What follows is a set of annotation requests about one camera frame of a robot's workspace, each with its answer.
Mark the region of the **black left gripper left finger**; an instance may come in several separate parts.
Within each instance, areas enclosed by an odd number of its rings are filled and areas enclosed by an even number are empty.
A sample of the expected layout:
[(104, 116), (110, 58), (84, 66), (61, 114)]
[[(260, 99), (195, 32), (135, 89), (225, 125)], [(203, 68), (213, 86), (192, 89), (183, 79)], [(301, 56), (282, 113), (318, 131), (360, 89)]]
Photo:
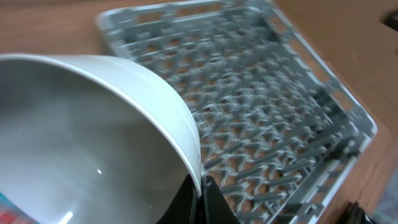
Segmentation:
[(156, 224), (195, 224), (198, 194), (192, 177), (187, 175), (166, 212)]

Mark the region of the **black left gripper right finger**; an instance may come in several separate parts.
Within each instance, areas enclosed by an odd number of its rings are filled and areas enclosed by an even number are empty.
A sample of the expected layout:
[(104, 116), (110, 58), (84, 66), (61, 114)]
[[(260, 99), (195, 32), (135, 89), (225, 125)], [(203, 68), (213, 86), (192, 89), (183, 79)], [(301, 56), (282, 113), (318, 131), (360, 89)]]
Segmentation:
[(202, 223), (240, 224), (212, 176), (202, 178)]

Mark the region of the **grey bowl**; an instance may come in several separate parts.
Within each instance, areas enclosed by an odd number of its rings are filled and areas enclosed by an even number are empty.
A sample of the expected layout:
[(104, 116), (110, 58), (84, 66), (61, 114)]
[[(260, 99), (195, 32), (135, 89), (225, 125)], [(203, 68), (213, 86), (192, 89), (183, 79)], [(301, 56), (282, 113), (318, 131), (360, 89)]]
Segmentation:
[(104, 55), (1, 55), (1, 200), (37, 223), (155, 223), (201, 195), (198, 128), (158, 74)]

